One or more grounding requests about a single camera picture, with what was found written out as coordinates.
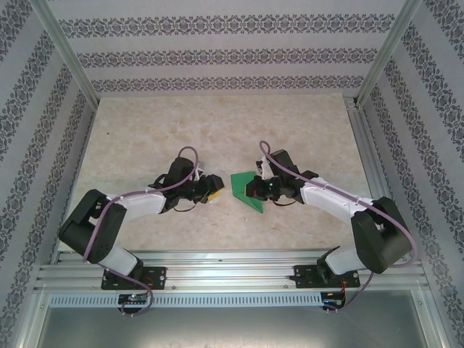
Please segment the cable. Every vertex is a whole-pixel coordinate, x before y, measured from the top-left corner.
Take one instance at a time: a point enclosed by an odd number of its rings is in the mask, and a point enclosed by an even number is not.
[[[283,170],[284,172],[294,176],[295,178],[298,178],[300,180],[303,180],[303,181],[306,181],[307,183],[311,183],[312,185],[314,186],[317,186],[317,187],[320,187],[321,189],[328,189],[329,191],[332,191],[336,194],[338,194],[339,196],[342,196],[344,197],[345,199],[348,199],[350,201],[353,201],[353,202],[356,202],[357,204],[363,206],[364,208],[367,208],[369,210],[372,210],[373,212],[375,212],[377,215],[380,215],[381,217],[383,217],[384,219],[388,220],[390,223],[392,223],[393,225],[395,225],[396,227],[398,227],[398,229],[403,232],[403,234],[406,236],[407,240],[411,243],[411,248],[413,249],[412,252],[413,252],[413,255],[411,256],[411,259],[405,263],[402,263],[401,265],[392,265],[391,267],[392,268],[401,268],[401,267],[407,267],[411,264],[413,264],[417,258],[418,258],[418,246],[417,244],[415,243],[414,241],[414,238],[413,236],[411,235],[411,233],[401,224],[399,223],[398,221],[396,221],[394,218],[390,217],[389,215],[385,214],[384,212],[382,212],[381,210],[367,204],[367,203],[364,203],[363,201],[357,199],[356,197],[350,195],[350,194],[346,194],[345,192],[343,191],[340,191],[338,190],[337,188],[333,187],[333,186],[329,186],[329,185],[326,185],[326,184],[322,184],[322,183],[318,183],[317,181],[313,181],[311,179],[308,179],[308,178],[305,178],[304,176],[300,175],[300,174],[297,174],[295,172],[293,172],[292,170],[288,169],[288,168],[285,168],[283,165],[281,165],[280,163],[278,163],[275,159],[273,159],[271,156],[270,156],[270,145],[267,141],[264,141],[264,140],[261,140],[260,141],[260,149],[262,151],[262,153],[265,155],[265,157],[270,161],[272,162],[277,168],[280,168],[281,170]],[[350,302],[348,302],[341,310],[345,310],[346,308],[348,308],[353,302],[357,301],[357,299],[359,298],[359,296],[364,292],[364,290],[369,286],[369,283],[370,281],[372,280],[372,277],[374,276],[374,273],[372,272],[368,278],[368,280],[365,282],[365,284],[362,286],[361,290],[359,290],[356,295],[352,298],[352,300]],[[335,307],[333,306],[330,306],[329,304],[325,304],[326,307],[329,307],[329,308],[332,308],[332,309],[335,309]]]
[[[292,204],[295,204],[297,201],[293,201],[292,203],[287,203],[287,204],[280,204],[280,203],[277,203],[276,201],[273,201],[274,205],[276,205],[277,207],[288,207],[289,205],[292,205]]]
[[[92,246],[94,245],[95,238],[96,238],[96,235],[99,232],[100,225],[102,224],[103,218],[107,214],[107,211],[108,211],[109,207],[111,207],[114,203],[116,203],[117,201],[119,201],[119,200],[121,200],[123,198],[130,197],[130,196],[136,196],[136,195],[139,195],[139,194],[154,194],[154,193],[157,193],[157,192],[164,192],[164,191],[169,191],[169,190],[175,189],[176,187],[179,187],[180,185],[187,182],[193,175],[195,175],[196,168],[198,167],[198,163],[199,163],[198,152],[195,150],[195,148],[192,147],[192,146],[185,146],[179,151],[177,157],[180,157],[182,152],[184,152],[187,149],[190,149],[191,151],[194,152],[195,162],[194,162],[194,168],[191,170],[191,172],[184,179],[182,179],[178,183],[175,183],[175,184],[173,184],[171,186],[167,186],[167,187],[163,187],[163,188],[157,188],[157,189],[154,189],[154,190],[147,190],[147,191],[128,192],[127,194],[122,194],[122,195],[120,195],[118,197],[113,198],[111,201],[109,201],[107,203],[107,205],[105,205],[105,207],[101,211],[101,214],[100,214],[100,217],[99,217],[98,221],[96,222],[94,232],[92,233],[92,235],[90,237],[90,240],[88,241],[86,251],[84,252],[84,255],[83,255],[83,258],[82,258],[83,262],[87,261],[88,255],[90,254]],[[125,303],[123,303],[123,305],[121,307],[121,313],[123,315],[129,315],[131,317],[136,317],[137,315],[145,313],[153,305],[153,301],[154,301],[153,291],[150,289],[150,287],[148,285],[146,285],[145,283],[142,283],[141,281],[138,281],[138,280],[136,280],[134,278],[131,278],[128,275],[123,275],[122,273],[119,273],[116,270],[112,270],[111,268],[106,268],[103,265],[100,265],[100,266],[103,267],[104,269],[106,269],[108,272],[111,272],[111,273],[113,273],[114,275],[116,275],[118,277],[121,277],[121,278],[123,278],[123,279],[125,279],[127,281],[131,281],[132,283],[135,283],[135,284],[137,284],[139,286],[142,286],[143,288],[146,289],[146,291],[150,295],[149,304],[146,307],[139,310],[137,313],[128,314],[128,313],[124,312]]]
[[[177,210],[176,208],[173,208],[175,212],[189,212],[190,210],[193,210],[193,208],[196,207],[196,203],[194,204],[194,206],[192,208],[188,208],[188,209],[185,209],[185,210]]]

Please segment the beige floor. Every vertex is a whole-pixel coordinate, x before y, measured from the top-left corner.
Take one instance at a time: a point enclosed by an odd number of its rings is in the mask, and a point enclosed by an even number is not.
[[[351,229],[317,208],[266,202],[260,214],[232,196],[230,174],[255,170],[261,139],[273,150],[286,149],[301,171],[369,196],[339,94],[106,98],[72,207],[89,189],[107,194],[143,189],[167,172],[182,146],[192,145],[206,162],[206,173],[220,175],[226,189],[214,203],[191,212],[124,224],[118,241],[126,249],[316,249],[350,243]]]

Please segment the green triangular block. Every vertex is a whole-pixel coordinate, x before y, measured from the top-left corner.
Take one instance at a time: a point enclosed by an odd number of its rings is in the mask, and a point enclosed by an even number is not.
[[[250,198],[245,196],[245,186],[253,180],[255,172],[237,173],[231,175],[232,194],[234,197],[240,199],[243,203],[249,205],[251,208],[257,210],[261,214],[264,213],[262,202],[259,199]]]

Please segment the purple cable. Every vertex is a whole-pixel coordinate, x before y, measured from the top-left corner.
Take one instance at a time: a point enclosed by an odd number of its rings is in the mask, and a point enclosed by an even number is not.
[[[90,240],[88,241],[87,248],[86,248],[86,251],[84,252],[83,259],[82,259],[83,262],[87,261],[87,259],[88,259],[88,255],[90,254],[90,251],[92,250],[92,246],[94,245],[96,235],[99,232],[100,225],[102,224],[104,216],[107,214],[107,211],[108,211],[109,207],[111,207],[115,202],[119,201],[122,198],[135,196],[135,195],[139,195],[139,194],[154,194],[156,192],[164,192],[164,191],[169,191],[169,190],[175,189],[176,187],[178,187],[178,186],[182,185],[183,183],[185,183],[186,181],[188,181],[193,175],[195,175],[196,168],[198,167],[198,162],[199,162],[198,152],[195,150],[195,148],[192,147],[192,146],[185,146],[179,151],[177,157],[180,157],[182,152],[184,152],[187,149],[190,149],[191,151],[194,152],[194,154],[195,154],[195,162],[194,162],[194,169],[192,169],[192,171],[184,179],[182,179],[178,183],[175,183],[175,184],[173,184],[171,186],[167,186],[167,187],[163,187],[163,188],[157,188],[157,189],[148,190],[148,191],[128,192],[127,194],[122,194],[122,195],[120,195],[118,197],[113,198],[111,201],[108,202],[107,205],[105,205],[105,207],[101,211],[100,218],[99,218],[99,220],[97,221],[97,223],[95,225],[94,232],[92,233],[92,236],[90,237]],[[133,282],[133,283],[135,283],[135,284],[137,284],[139,286],[144,287],[148,291],[148,293],[150,295],[149,304],[145,308],[142,308],[141,310],[139,310],[137,313],[130,314],[131,317],[136,317],[137,315],[145,313],[153,305],[153,301],[154,301],[153,291],[150,289],[150,287],[148,285],[142,283],[141,281],[137,281],[136,279],[131,278],[131,277],[127,276],[127,275],[123,275],[122,273],[119,273],[116,270],[112,270],[111,268],[106,268],[106,267],[104,267],[104,268],[106,270],[108,270],[109,272],[115,274],[118,277],[124,278],[127,281],[131,281],[131,282]],[[125,306],[125,303],[121,307],[121,312],[123,313],[123,315],[127,315],[127,313],[124,312],[124,306]]]
[[[267,141],[264,141],[264,140],[261,140],[260,141],[260,149],[262,151],[262,153],[266,156],[266,158],[271,161],[277,168],[280,168],[282,169],[284,172],[294,176],[295,178],[298,178],[300,180],[303,180],[303,181],[306,181],[307,183],[311,183],[312,185],[315,185],[317,187],[320,187],[322,189],[328,189],[329,191],[332,191],[332,192],[335,192],[336,194],[338,194],[339,196],[342,196],[344,197],[345,199],[348,199],[350,201],[353,201],[353,202],[356,202],[358,203],[359,205],[363,206],[364,208],[367,208],[369,210],[372,210],[373,212],[375,212],[377,215],[380,215],[381,217],[383,217],[384,219],[388,220],[390,223],[394,224],[396,227],[398,227],[398,229],[403,232],[403,234],[406,236],[407,240],[411,243],[411,247],[413,249],[413,255],[411,256],[410,260],[405,262],[405,263],[402,263],[401,265],[392,265],[391,267],[392,268],[401,268],[401,267],[407,267],[409,265],[411,265],[412,263],[414,263],[417,258],[418,258],[418,246],[417,244],[415,243],[414,241],[414,238],[413,236],[411,236],[411,233],[401,224],[399,223],[398,221],[396,221],[394,218],[390,217],[389,215],[385,214],[384,212],[382,212],[381,210],[367,204],[367,203],[364,203],[363,201],[360,201],[359,199],[357,199],[356,197],[353,197],[352,195],[350,194],[346,194],[344,193],[343,191],[340,191],[338,190],[337,188],[333,187],[333,186],[329,186],[329,185],[324,185],[322,183],[318,183],[317,181],[313,181],[311,179],[308,179],[308,178],[305,178],[304,176],[301,176],[300,174],[297,174],[293,171],[291,171],[290,169],[288,168],[285,168],[283,165],[281,165],[280,163],[278,163],[275,159],[273,159],[271,156],[270,156],[270,145]],[[347,308],[349,307],[354,301],[357,300],[357,298],[364,292],[364,290],[369,286],[369,283],[370,281],[372,280],[372,277],[374,276],[374,273],[372,272],[368,278],[368,280],[365,282],[365,284],[362,286],[361,290],[359,290],[355,297],[352,298],[352,300],[350,302],[348,302],[343,308]]]

